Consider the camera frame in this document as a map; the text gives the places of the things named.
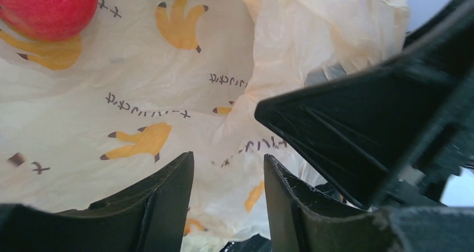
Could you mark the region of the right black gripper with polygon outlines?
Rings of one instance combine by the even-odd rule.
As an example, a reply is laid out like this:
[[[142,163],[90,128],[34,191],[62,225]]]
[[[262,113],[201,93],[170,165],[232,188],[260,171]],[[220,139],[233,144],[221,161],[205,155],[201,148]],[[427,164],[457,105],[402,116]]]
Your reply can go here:
[[[398,57],[263,100],[255,118],[359,208],[439,205],[473,154],[473,0],[450,0]]]

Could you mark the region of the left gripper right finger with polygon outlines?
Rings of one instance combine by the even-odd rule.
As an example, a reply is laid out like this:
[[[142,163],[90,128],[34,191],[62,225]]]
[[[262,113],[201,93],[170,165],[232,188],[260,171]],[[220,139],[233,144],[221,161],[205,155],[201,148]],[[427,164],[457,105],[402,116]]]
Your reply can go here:
[[[473,209],[386,207],[366,212],[340,203],[264,156],[274,251],[472,251]]]

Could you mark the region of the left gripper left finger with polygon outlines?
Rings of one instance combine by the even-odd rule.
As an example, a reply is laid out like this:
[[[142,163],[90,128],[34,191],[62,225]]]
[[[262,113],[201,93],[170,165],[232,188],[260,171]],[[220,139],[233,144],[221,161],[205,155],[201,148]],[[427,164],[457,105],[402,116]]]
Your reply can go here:
[[[186,152],[85,210],[1,205],[2,251],[180,251],[194,175]]]

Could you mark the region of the orange plastic bag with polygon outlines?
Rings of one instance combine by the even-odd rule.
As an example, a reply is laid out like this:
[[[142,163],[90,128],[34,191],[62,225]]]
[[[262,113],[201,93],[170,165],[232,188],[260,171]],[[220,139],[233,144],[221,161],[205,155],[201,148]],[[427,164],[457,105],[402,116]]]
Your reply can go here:
[[[195,158],[187,251],[269,237],[263,157],[325,179],[254,119],[268,97],[402,49],[407,0],[98,0],[74,40],[1,24],[1,201],[83,209]]]

